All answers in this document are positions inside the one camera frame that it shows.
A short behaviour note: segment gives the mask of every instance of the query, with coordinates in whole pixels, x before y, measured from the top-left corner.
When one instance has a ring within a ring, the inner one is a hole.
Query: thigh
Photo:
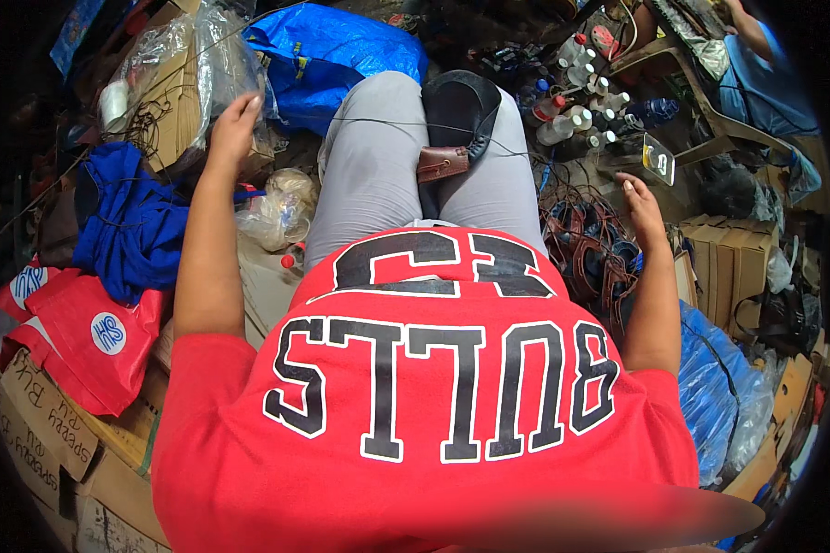
[[[501,91],[501,97],[485,155],[440,188],[440,218],[459,227],[506,232],[547,255],[520,111],[509,94]]]
[[[421,85],[400,72],[357,83],[335,116],[413,123],[334,120],[320,150],[322,190],[304,268],[335,249],[421,218],[415,168],[427,146]]]

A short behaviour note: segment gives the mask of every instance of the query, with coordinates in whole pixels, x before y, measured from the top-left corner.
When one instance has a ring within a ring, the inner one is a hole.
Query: left hand
[[[261,113],[261,105],[261,96],[250,92],[227,106],[212,127],[207,165],[232,166],[236,176],[240,163],[252,150],[252,128]]]

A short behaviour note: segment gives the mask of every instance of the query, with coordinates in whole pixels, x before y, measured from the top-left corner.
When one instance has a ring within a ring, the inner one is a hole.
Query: stack of boxes
[[[698,215],[681,228],[694,248],[698,309],[729,336],[753,342],[735,323],[735,306],[765,289],[768,256],[778,245],[775,222]],[[744,302],[737,322],[758,327],[759,304]]]

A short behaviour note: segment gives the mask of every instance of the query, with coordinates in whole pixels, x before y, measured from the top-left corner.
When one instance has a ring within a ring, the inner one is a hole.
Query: red shopping bag
[[[0,288],[0,370],[3,371],[11,361],[12,356],[3,352],[3,337],[12,332],[18,325],[24,323],[33,315],[24,306],[24,300],[40,288],[61,270],[55,267],[43,267],[36,257],[31,263],[12,279],[9,284]]]
[[[119,416],[142,387],[164,298],[147,290],[125,307],[98,277],[66,269],[27,298],[34,317],[7,338],[29,348],[33,362],[88,412]]]

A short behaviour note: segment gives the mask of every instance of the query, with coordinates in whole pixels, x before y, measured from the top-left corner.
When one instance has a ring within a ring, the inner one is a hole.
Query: red jersey
[[[559,474],[696,487],[675,377],[625,372],[524,242],[434,227],[333,253],[257,353],[179,338],[152,484],[182,553],[414,552],[407,492]]]

